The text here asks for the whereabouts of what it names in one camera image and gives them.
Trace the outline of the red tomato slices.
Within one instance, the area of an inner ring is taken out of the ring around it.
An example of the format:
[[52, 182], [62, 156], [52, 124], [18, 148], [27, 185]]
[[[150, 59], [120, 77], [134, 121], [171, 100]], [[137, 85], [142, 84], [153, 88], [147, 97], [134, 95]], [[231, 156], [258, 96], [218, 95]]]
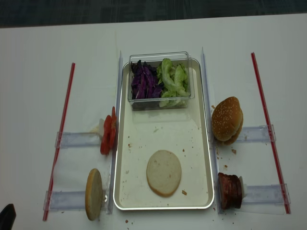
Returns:
[[115, 135], [116, 135], [116, 110], [115, 107], [112, 107], [111, 115], [107, 115], [104, 122], [104, 135], [102, 137], [100, 153], [102, 155], [108, 155], [110, 150], [114, 146]]

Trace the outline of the purple cabbage leaves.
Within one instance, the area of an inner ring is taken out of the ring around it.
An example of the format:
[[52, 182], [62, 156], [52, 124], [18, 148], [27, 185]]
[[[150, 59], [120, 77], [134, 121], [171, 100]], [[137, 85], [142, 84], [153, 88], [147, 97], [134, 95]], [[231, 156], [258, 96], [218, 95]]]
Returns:
[[161, 65], [153, 67], [139, 60], [130, 65], [132, 99], [160, 98], [164, 89]]

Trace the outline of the clear plastic salad container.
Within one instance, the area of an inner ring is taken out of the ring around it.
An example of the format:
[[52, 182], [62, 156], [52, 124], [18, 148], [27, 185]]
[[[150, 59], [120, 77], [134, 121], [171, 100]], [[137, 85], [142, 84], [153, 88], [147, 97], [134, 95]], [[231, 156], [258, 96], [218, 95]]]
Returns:
[[[141, 62], [146, 62], [153, 67], [158, 67], [164, 58], [168, 58], [172, 61], [173, 65], [182, 63], [185, 65], [188, 74], [188, 91], [189, 97], [171, 97], [171, 98], [150, 98], [150, 99], [132, 99], [131, 82], [132, 71], [130, 65]], [[193, 86], [193, 71], [192, 71], [192, 58], [186, 51], [173, 52], [173, 53], [158, 53], [158, 54], [141, 54], [131, 55], [128, 63], [129, 75], [127, 77], [127, 100], [130, 103], [133, 110], [152, 110], [152, 109], [167, 109], [167, 108], [184, 108], [187, 107], [188, 101], [194, 97]]]

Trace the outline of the cream metal tray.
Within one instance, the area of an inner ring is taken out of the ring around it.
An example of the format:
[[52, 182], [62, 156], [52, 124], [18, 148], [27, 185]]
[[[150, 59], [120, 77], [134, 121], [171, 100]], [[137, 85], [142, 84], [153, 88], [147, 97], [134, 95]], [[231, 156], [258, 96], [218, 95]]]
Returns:
[[[201, 67], [196, 59], [189, 70], [195, 96], [186, 108], [134, 111], [128, 101], [130, 67], [122, 69], [113, 191], [120, 210], [207, 209], [214, 201]], [[181, 163], [181, 182], [170, 197], [157, 195], [147, 182], [148, 160], [158, 150], [174, 153]]]

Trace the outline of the white pusher behind tomatoes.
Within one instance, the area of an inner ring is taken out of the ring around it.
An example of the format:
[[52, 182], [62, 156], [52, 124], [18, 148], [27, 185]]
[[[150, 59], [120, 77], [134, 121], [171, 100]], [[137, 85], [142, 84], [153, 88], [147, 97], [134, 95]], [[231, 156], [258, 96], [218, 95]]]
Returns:
[[102, 139], [103, 135], [104, 135], [104, 119], [100, 119], [99, 120], [99, 125], [98, 125], [98, 135], [99, 137]]

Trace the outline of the flat bun slice on tray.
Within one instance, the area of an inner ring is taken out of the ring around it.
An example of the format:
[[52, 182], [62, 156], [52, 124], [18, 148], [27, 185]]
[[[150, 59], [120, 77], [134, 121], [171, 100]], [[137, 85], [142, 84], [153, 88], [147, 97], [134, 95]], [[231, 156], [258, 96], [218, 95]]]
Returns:
[[172, 196], [179, 187], [181, 175], [179, 158], [168, 150], [158, 150], [148, 160], [147, 182], [151, 190], [159, 196]]

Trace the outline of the sesame burger buns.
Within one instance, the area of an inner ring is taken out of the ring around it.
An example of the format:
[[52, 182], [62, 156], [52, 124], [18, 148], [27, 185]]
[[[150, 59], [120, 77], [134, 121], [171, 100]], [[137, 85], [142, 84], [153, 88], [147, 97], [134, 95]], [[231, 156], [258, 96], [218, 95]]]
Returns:
[[244, 116], [239, 100], [232, 96], [221, 101], [212, 114], [214, 137], [223, 145], [233, 144], [243, 126]]

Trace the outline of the upper left clear holder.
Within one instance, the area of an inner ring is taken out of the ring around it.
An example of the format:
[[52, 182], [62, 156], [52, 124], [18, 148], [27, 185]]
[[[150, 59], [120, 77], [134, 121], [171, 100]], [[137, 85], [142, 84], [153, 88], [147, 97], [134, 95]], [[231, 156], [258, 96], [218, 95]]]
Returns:
[[100, 146], [101, 139], [94, 132], [63, 132], [59, 148]]

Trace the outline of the clear holder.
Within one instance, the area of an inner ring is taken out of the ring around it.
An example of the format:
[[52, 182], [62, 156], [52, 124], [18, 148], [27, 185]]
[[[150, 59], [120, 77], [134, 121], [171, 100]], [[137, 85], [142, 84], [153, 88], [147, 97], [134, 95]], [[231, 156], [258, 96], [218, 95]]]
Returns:
[[85, 210], [85, 191], [47, 191], [43, 210]]
[[273, 125], [246, 126], [242, 130], [236, 142], [275, 142], [275, 131]]
[[247, 192], [244, 199], [242, 199], [242, 204], [283, 204], [283, 195], [281, 191], [280, 184], [271, 185], [247, 185]]
[[100, 146], [101, 139], [94, 132], [63, 132], [59, 148]]

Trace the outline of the left red strip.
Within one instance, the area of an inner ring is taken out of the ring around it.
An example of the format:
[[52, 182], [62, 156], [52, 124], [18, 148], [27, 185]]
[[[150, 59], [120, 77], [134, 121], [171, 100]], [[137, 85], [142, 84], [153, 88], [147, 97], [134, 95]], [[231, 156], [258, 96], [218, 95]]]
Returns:
[[66, 97], [65, 97], [65, 102], [64, 102], [64, 107], [63, 107], [63, 112], [62, 112], [62, 117], [61, 117], [61, 123], [60, 123], [60, 128], [59, 128], [59, 133], [56, 138], [55, 142], [55, 155], [54, 155], [54, 160], [53, 160], [53, 165], [52, 165], [52, 170], [51, 170], [51, 176], [50, 176], [50, 181], [49, 181], [49, 187], [47, 190], [47, 196], [46, 196], [46, 204], [44, 205], [44, 215], [43, 215], [43, 221], [46, 222], [48, 218], [48, 213], [49, 213], [49, 206], [50, 206], [50, 197], [53, 191], [53, 174], [54, 174], [54, 168], [58, 159], [59, 155], [59, 145], [62, 139], [62, 134], [63, 134], [63, 129], [65, 125], [65, 119], [66, 119], [66, 113], [67, 113], [67, 108], [68, 108], [68, 103], [69, 103], [69, 98], [70, 98], [70, 92], [71, 92], [71, 86], [72, 86], [72, 81], [73, 81], [73, 76], [74, 76], [74, 70], [75, 70], [75, 63], [72, 63], [71, 65], [71, 71], [70, 71], [70, 77], [68, 81], [68, 86], [67, 86], [67, 92], [66, 92]]

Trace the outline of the upright bun slice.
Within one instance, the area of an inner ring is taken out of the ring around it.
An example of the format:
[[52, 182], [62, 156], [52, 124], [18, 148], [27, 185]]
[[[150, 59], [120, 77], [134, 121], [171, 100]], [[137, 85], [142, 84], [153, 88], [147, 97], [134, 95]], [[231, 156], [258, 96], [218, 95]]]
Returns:
[[85, 211], [89, 220], [93, 221], [100, 215], [103, 198], [101, 174], [98, 169], [90, 171], [85, 190]]

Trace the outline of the upper right clear holder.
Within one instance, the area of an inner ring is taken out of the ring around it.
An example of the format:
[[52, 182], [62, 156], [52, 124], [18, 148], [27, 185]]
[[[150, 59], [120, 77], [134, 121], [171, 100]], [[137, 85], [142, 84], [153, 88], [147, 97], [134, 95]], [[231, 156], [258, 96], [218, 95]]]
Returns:
[[275, 131], [273, 125], [246, 126], [242, 130], [236, 142], [275, 142]]

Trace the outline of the black object at corner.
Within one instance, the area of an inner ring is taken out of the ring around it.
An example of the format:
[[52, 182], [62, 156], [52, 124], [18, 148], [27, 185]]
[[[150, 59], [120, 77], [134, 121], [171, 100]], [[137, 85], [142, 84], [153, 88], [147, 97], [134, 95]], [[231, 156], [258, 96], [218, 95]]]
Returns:
[[13, 204], [8, 204], [0, 213], [0, 230], [11, 230], [16, 218]]

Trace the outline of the left clear vertical rail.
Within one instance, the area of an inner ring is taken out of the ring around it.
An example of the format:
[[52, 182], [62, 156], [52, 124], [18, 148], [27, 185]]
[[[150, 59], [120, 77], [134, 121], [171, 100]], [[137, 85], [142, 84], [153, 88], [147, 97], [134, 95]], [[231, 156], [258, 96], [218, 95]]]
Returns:
[[111, 215], [113, 213], [113, 192], [115, 184], [115, 174], [116, 174], [116, 158], [117, 158], [117, 149], [118, 149], [118, 122], [119, 122], [119, 111], [120, 111], [120, 100], [121, 100], [121, 90], [122, 90], [122, 69], [123, 69], [123, 58], [122, 52], [119, 53], [118, 60], [118, 79], [117, 79], [117, 89], [116, 89], [116, 103], [115, 103], [115, 112], [117, 116], [116, 126], [115, 126], [115, 139], [112, 149], [112, 158], [111, 158], [111, 177], [110, 177], [110, 188], [109, 188], [109, 197], [108, 197], [108, 206], [107, 214]]

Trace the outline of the right clear vertical rail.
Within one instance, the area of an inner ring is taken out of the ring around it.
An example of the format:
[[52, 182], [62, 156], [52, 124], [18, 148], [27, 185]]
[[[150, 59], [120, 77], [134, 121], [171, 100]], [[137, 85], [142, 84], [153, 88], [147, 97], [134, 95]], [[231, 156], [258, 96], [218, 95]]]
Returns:
[[203, 94], [204, 94], [204, 103], [205, 103], [205, 119], [207, 125], [208, 133], [208, 142], [209, 142], [209, 151], [211, 156], [212, 163], [212, 172], [213, 172], [213, 186], [214, 194], [216, 200], [216, 210], [218, 214], [222, 214], [221, 208], [221, 198], [220, 198], [220, 186], [218, 182], [218, 164], [217, 164], [217, 155], [216, 155], [216, 142], [214, 140], [213, 128], [212, 128], [212, 113], [211, 113], [211, 101], [210, 101], [210, 86], [209, 79], [207, 74], [207, 65], [206, 58], [204, 54], [204, 49], [201, 49], [201, 68], [202, 68], [202, 84], [203, 84]]

